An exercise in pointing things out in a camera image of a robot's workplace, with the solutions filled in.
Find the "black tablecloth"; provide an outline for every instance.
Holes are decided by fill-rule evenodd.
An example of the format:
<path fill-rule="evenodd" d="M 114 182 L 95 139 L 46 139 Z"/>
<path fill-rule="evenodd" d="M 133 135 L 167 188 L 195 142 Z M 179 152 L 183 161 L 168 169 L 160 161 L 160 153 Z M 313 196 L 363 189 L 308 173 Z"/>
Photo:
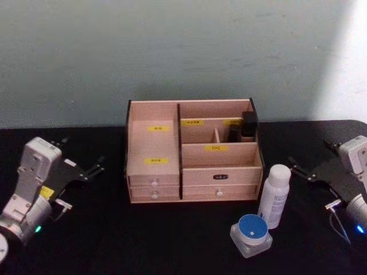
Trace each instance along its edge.
<path fill-rule="evenodd" d="M 264 178 L 293 156 L 305 168 L 330 157 L 322 139 L 346 142 L 367 136 L 358 121 L 261 123 Z M 367 243 L 345 220 L 349 246 L 329 226 L 323 205 L 333 200 L 292 178 L 291 191 L 270 250 L 245 259 L 229 230 L 258 202 L 131 205 L 123 177 L 124 128 L 4 129 L 0 131 L 0 207 L 17 182 L 23 147 L 35 136 L 71 139 L 65 157 L 83 168 L 106 157 L 106 171 L 84 188 L 68 190 L 73 209 L 45 225 L 8 263 L 8 274 L 366 274 Z"/>

